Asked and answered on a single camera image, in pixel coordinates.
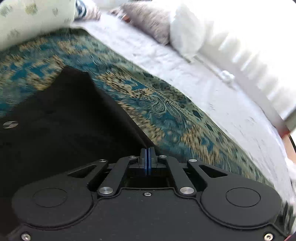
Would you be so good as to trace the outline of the black pants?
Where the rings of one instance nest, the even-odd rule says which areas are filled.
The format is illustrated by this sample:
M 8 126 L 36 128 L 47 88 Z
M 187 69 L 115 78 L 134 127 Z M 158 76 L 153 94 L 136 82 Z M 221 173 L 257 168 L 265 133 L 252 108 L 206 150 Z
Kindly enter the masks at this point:
M 65 67 L 1 118 L 1 197 L 90 162 L 136 155 L 152 141 L 90 75 Z

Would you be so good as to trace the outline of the teal paisley bedspread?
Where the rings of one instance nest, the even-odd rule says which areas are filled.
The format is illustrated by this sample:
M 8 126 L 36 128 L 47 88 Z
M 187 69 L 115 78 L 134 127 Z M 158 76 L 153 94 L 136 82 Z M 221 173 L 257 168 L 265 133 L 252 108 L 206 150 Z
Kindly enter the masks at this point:
M 62 29 L 1 51 L 1 118 L 47 89 L 65 67 L 87 72 L 94 85 L 116 101 L 147 135 L 157 154 L 180 162 L 197 159 L 274 187 L 188 97 L 84 30 Z M 18 224 L 11 197 L 1 197 L 2 235 Z

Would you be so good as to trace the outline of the white bed sheet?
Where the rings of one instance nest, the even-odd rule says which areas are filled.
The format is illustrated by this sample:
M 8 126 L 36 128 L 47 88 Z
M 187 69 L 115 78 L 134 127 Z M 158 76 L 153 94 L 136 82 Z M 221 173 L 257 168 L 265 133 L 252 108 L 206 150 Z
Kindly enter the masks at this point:
M 180 90 L 247 153 L 282 198 L 295 203 L 282 139 L 238 85 L 227 85 L 204 64 L 188 63 L 171 47 L 114 16 L 103 14 L 98 21 L 75 21 L 71 27 L 85 29 L 127 60 Z

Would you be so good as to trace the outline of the white pillow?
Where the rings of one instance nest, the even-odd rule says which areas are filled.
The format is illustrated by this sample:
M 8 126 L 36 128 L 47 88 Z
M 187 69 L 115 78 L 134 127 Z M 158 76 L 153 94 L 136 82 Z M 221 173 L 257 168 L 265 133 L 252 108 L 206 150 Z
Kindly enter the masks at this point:
M 205 44 L 221 45 L 229 34 L 230 6 L 216 1 L 179 5 L 170 23 L 170 42 L 191 60 Z

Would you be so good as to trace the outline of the floral purple pillow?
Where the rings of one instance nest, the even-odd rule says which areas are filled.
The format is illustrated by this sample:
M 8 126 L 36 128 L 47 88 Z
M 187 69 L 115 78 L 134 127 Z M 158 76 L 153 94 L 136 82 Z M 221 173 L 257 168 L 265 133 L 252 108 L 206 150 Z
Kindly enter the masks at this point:
M 108 13 L 140 29 L 162 45 L 170 42 L 169 11 L 154 1 L 129 1 Z

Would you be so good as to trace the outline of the floral white duvet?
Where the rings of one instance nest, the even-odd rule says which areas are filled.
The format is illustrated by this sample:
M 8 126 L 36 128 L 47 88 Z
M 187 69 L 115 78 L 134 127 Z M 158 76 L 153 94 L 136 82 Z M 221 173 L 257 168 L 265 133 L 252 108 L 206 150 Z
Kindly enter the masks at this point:
M 1 50 L 68 27 L 75 1 L 1 1 Z

